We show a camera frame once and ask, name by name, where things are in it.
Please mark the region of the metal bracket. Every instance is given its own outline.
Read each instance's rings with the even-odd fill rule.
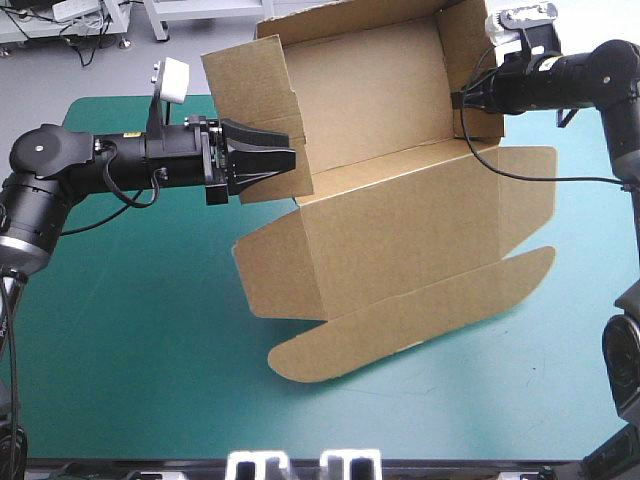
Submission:
[[[225,480],[298,480],[281,450],[231,452]]]
[[[382,480],[380,450],[325,450],[320,456],[322,480]]]

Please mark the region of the screw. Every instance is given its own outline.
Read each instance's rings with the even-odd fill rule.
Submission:
[[[167,170],[167,167],[162,167],[162,168],[158,169],[157,172],[158,172],[158,177],[160,177],[160,179],[162,179],[162,180],[168,180],[169,179],[169,172]]]

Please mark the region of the white label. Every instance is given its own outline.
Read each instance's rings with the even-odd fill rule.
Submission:
[[[540,67],[538,68],[539,72],[548,72],[549,70],[551,70],[551,67],[553,67],[555,65],[555,63],[560,60],[562,57],[551,57],[551,58],[547,58],[545,61],[543,61],[540,64]]]

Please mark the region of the white device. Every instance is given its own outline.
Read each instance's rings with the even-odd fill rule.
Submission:
[[[521,5],[498,10],[491,13],[485,20],[485,31],[487,36],[496,47],[505,43],[513,42],[520,39],[520,34],[512,30],[506,30],[501,23],[500,16],[504,14],[513,22],[527,22],[536,20],[555,20],[558,18],[558,10],[549,1],[538,3],[524,2]]]
[[[100,8],[100,0],[65,0],[53,5],[53,18],[56,22],[66,22],[97,12]]]
[[[156,84],[160,100],[184,103],[189,89],[189,64],[167,57],[154,68],[158,73],[151,77],[151,83]]]

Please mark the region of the cardboard box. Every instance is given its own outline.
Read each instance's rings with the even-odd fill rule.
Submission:
[[[551,217],[554,185],[494,175],[459,139],[450,93],[489,45],[486,16],[482,0],[351,0],[203,57],[221,115],[298,154],[242,200],[299,209],[234,251],[257,316],[327,322],[271,351],[280,375],[344,375],[509,309],[549,270],[551,247],[505,257]],[[468,113],[495,165],[555,173],[553,149],[501,148],[502,117]]]

